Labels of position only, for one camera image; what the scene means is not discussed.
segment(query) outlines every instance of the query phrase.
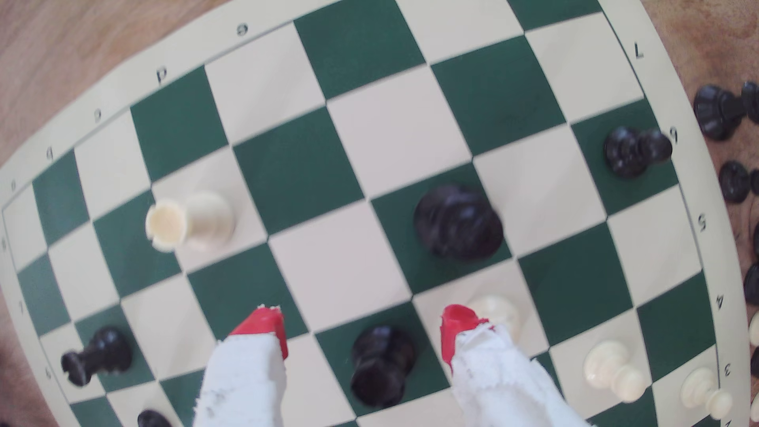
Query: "chess piece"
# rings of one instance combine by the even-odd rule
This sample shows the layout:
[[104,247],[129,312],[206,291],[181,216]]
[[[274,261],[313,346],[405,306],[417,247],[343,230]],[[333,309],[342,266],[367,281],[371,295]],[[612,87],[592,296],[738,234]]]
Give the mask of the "chess piece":
[[137,427],[172,427],[172,425],[160,413],[144,410],[137,416]]
[[414,211],[414,228],[433,254],[459,261],[490,258],[503,242],[501,219],[487,198],[460,185],[427,192]]
[[722,197],[728,203],[743,203],[748,197],[751,180],[741,163],[728,160],[720,168],[720,188]]
[[730,138],[744,117],[759,124],[759,86],[746,82],[741,97],[709,84],[696,93],[693,111],[701,133],[715,141]]
[[351,349],[353,395],[371,407],[397,405],[416,358],[414,343],[405,332],[390,326],[367,329]]
[[672,143],[658,129],[638,131],[622,126],[606,137],[603,153],[612,172],[630,179],[651,165],[666,162],[672,156]]
[[235,231],[235,212],[229,203],[214,193],[199,193],[180,204],[159,200],[145,217],[145,233],[161,252],[174,251],[187,243],[207,251],[223,245]]
[[751,192],[759,196],[759,169],[754,169],[748,174],[748,181],[751,186]]
[[585,380],[599,389],[610,388],[623,402],[635,402],[646,391],[646,379],[629,364],[630,351],[619,341],[604,341],[585,358]]
[[753,263],[743,279],[743,296],[746,302],[759,305],[759,264]]
[[706,406],[714,419],[724,418],[732,409],[732,396],[717,388],[716,375],[709,368],[698,368],[688,375],[682,383],[680,399],[689,409]]
[[79,387],[90,383],[98,372],[123,372],[132,363],[132,349],[115,327],[100,328],[81,353],[70,351],[61,357],[68,380]]
[[511,301],[498,295],[485,295],[472,299],[467,307],[474,310],[479,318],[486,318],[492,324],[502,324],[509,330],[512,341],[519,341],[521,319],[519,310]]

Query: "chessboard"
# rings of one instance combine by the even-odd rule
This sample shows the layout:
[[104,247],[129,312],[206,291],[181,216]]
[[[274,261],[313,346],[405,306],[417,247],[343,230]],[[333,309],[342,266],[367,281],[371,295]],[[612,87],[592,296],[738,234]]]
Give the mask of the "chessboard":
[[[463,426],[440,354],[442,309],[503,295],[518,345],[600,426],[747,425],[737,254],[690,102],[638,0],[233,0],[134,56],[0,169],[0,285],[61,427],[191,427],[218,340],[279,305],[286,427]],[[671,160],[616,176],[619,126],[660,129]],[[431,189],[480,192],[504,240],[432,255]],[[154,249],[146,212],[202,191],[233,208],[219,248]],[[368,327],[418,349],[397,406],[350,391]],[[117,327],[120,375],[69,382],[61,355]],[[591,387],[588,352],[630,350],[634,403]],[[696,368],[732,410],[681,403]]]

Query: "green square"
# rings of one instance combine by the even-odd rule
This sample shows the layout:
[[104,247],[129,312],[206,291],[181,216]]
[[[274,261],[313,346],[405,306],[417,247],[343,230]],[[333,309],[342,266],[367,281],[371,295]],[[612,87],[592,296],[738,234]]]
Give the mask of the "green square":
[[204,67],[167,84],[131,111],[151,181],[227,144]]
[[473,155],[565,122],[523,36],[432,66]]
[[195,420],[195,400],[200,396],[204,373],[205,370],[201,369],[161,381],[161,387],[184,427],[192,427]]
[[74,403],[71,411],[82,427],[121,427],[121,422],[105,396]]
[[364,197],[327,108],[235,147],[269,234]]
[[551,376],[551,379],[553,379],[553,383],[556,385],[556,388],[559,389],[559,393],[561,395],[564,395],[564,392],[562,391],[562,385],[559,383],[559,376],[556,375],[556,368],[553,366],[553,359],[551,359],[551,354],[547,351],[545,353],[539,354],[535,356],[535,359],[540,363],[541,366],[543,366],[543,369],[548,372],[548,375]]
[[448,388],[448,379],[442,371],[442,366],[435,355],[435,350],[430,344],[427,333],[424,331],[422,322],[414,310],[414,305],[411,302],[406,302],[317,334],[317,340],[322,347],[324,356],[327,358],[329,366],[332,367],[332,371],[335,372],[337,382],[345,392],[356,416],[363,416],[378,410],[365,406],[351,392],[351,376],[353,375],[351,348],[353,342],[362,332],[374,326],[397,327],[414,341],[417,360],[408,377],[406,377],[406,390],[401,403]]
[[342,0],[295,28],[327,99],[424,63],[395,0]]
[[638,307],[654,381],[716,342],[704,273]]
[[601,12],[598,0],[509,0],[525,31]]
[[432,289],[459,277],[508,259],[512,256],[506,242],[489,259],[478,262],[459,262],[440,258],[422,246],[414,229],[414,209],[419,200],[440,185],[460,184],[485,191],[471,163],[426,179],[372,201],[374,211],[395,252],[408,287],[414,294]]
[[32,186],[48,246],[90,218],[73,151],[37,176]]
[[189,274],[187,278],[213,335],[219,340],[226,338],[262,304],[279,305],[282,309],[287,338],[308,332],[266,243]]
[[147,365],[145,356],[142,354],[142,350],[140,350],[140,346],[137,344],[137,340],[134,339],[134,333],[132,333],[132,329],[129,327],[129,322],[127,321],[127,317],[124,316],[121,305],[114,305],[102,312],[91,315],[78,321],[75,326],[79,333],[79,338],[85,346],[101,327],[106,326],[118,329],[129,342],[132,349],[132,364],[129,369],[119,374],[98,374],[100,383],[106,392],[121,390],[122,388],[153,380],[153,374],[150,372],[150,368]]
[[157,251],[145,236],[145,215],[155,203],[148,190],[94,223],[102,254],[122,298],[180,272],[174,254]]
[[519,265],[552,346],[632,308],[606,223],[527,255]]
[[619,126],[637,129],[659,128],[648,101],[640,100],[605,112],[572,126],[577,142],[591,170],[603,206],[609,215],[643,201],[677,184],[672,161],[650,167],[635,179],[622,179],[609,169],[603,155],[606,136]]
[[653,403],[653,391],[647,388],[640,399],[632,403],[620,403],[589,419],[593,425],[613,427],[655,427],[658,425],[657,408]]
[[47,254],[18,274],[18,284],[37,335],[47,334],[71,321]]
[[707,415],[706,418],[697,422],[695,425],[693,425],[693,427],[720,427],[721,425],[722,425],[721,421]]

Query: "black pawn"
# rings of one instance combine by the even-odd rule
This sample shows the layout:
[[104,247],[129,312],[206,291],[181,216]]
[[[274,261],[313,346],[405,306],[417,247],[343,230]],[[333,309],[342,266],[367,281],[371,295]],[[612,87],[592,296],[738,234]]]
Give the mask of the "black pawn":
[[743,296],[746,302],[759,305],[759,264],[752,264],[743,279]]
[[606,164],[620,178],[640,176],[672,156],[672,143],[658,129],[638,131],[625,126],[611,131],[603,144]]
[[734,160],[725,162],[720,168],[720,188],[726,202],[742,203],[746,200],[751,189],[746,168]]
[[123,372],[132,363],[132,349],[124,335],[114,327],[100,328],[82,353],[68,352],[61,356],[63,372],[79,387],[90,383],[98,372]]
[[397,405],[416,358],[414,343],[403,331],[390,326],[367,329],[351,349],[353,395],[374,408]]
[[724,141],[732,136],[741,120],[748,116],[759,123],[759,86],[754,82],[743,85],[741,96],[709,84],[696,93],[693,111],[701,127],[701,132],[715,141]]
[[160,413],[144,410],[137,416],[137,427],[172,427],[172,425]]
[[459,261],[490,258],[503,242],[503,225],[487,198],[460,185],[430,190],[414,211],[414,228],[433,254]]

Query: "white cloth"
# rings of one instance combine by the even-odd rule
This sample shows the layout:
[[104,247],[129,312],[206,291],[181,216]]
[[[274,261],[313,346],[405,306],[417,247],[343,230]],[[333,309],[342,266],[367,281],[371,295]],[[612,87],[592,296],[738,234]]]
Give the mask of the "white cloth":
[[274,334],[232,335],[208,361],[194,427],[282,427],[287,378]]
[[502,325],[456,336],[452,391],[467,427],[588,427],[548,372],[514,345]]

